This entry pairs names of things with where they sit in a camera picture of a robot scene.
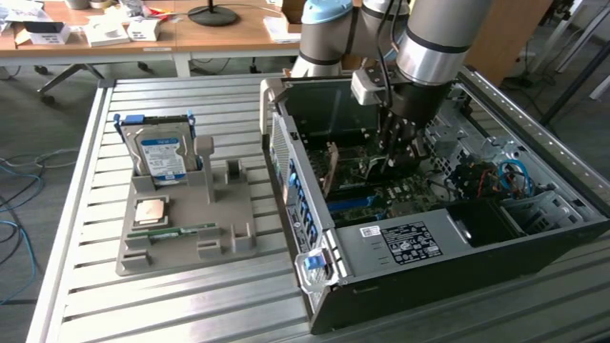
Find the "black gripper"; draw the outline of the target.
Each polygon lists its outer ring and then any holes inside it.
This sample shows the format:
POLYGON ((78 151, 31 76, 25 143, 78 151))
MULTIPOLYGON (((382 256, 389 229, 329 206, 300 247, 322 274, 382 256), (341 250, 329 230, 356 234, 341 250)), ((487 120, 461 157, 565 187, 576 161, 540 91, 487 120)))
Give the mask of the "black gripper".
POLYGON ((393 106, 381 108, 381 141, 410 141, 436 118, 452 82, 440 86, 404 83, 393 87, 393 106))

